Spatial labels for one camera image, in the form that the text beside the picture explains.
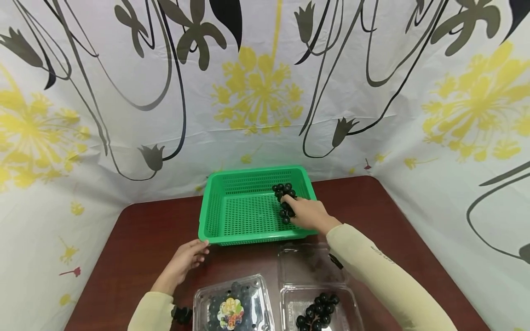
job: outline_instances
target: green plastic basket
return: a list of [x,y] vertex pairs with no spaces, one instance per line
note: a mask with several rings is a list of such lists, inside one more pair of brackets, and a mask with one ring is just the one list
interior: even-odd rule
[[299,239],[316,232],[281,223],[272,186],[291,183],[298,196],[316,200],[301,166],[223,171],[210,175],[199,218],[199,239],[222,246]]

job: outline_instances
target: beige sleeve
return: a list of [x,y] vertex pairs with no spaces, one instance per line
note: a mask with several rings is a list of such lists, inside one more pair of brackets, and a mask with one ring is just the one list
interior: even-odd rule
[[337,226],[328,233],[327,240],[331,254],[370,288],[403,330],[456,330],[436,300],[357,229],[348,224]]
[[169,331],[173,298],[165,293],[147,292],[129,322],[127,331]]

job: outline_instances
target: floral backdrop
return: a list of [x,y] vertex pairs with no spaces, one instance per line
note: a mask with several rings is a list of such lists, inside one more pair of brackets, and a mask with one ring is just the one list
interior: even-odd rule
[[529,11],[5,0],[2,327],[63,329],[127,205],[302,164],[378,178],[491,329],[530,330]]

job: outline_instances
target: label sticker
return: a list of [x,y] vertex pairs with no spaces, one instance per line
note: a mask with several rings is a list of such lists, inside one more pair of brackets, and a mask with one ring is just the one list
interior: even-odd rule
[[226,301],[219,306],[219,312],[217,313],[219,325],[221,325],[221,328],[224,330],[232,331],[237,325],[241,324],[244,312],[245,310],[239,299],[226,299]]

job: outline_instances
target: brown table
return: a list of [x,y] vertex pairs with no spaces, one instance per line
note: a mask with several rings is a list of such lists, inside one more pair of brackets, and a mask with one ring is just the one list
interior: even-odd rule
[[[368,176],[313,183],[328,212],[372,239],[432,294],[457,329],[489,330],[379,182]],[[197,237],[202,197],[134,204],[120,215],[66,327],[67,331],[126,330],[136,305],[183,243]],[[306,241],[315,241],[316,237]],[[261,273],[281,330],[277,254],[280,243],[211,248],[192,270],[175,303],[192,306],[198,288]],[[239,259],[231,260],[237,251]],[[387,310],[358,282],[352,287],[366,331],[400,330]],[[191,329],[173,325],[172,330]]]

